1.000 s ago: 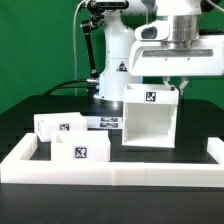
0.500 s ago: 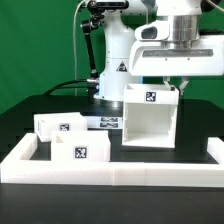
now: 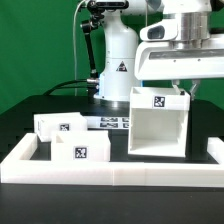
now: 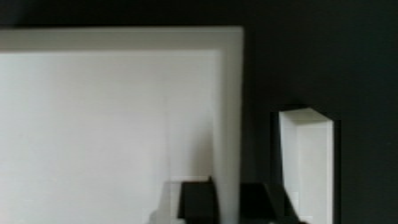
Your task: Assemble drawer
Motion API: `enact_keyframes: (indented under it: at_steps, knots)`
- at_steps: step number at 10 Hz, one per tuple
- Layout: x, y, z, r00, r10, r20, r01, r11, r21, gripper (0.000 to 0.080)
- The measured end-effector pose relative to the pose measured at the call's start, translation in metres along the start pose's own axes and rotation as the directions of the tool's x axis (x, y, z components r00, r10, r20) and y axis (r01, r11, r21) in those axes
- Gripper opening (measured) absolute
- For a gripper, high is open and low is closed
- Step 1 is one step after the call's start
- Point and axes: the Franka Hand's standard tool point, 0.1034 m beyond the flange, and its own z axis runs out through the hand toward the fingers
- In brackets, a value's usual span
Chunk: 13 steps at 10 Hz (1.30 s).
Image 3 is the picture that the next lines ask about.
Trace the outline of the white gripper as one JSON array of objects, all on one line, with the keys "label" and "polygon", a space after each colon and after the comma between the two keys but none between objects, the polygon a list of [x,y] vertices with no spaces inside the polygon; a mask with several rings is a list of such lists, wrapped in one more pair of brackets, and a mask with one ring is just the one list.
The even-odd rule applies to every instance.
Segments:
[{"label": "white gripper", "polygon": [[224,41],[207,40],[201,49],[173,49],[170,42],[142,42],[135,57],[135,76],[139,80],[172,80],[180,91],[181,79],[192,80],[191,98],[200,80],[224,77]]}]

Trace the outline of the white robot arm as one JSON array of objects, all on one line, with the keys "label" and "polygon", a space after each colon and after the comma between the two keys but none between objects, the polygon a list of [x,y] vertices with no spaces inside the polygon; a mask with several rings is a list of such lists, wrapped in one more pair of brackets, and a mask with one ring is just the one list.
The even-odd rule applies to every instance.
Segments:
[{"label": "white robot arm", "polygon": [[94,97],[127,102],[143,80],[224,77],[224,34],[209,30],[209,14],[224,8],[216,0],[85,0],[90,19],[85,37],[102,27],[105,68],[91,65]]}]

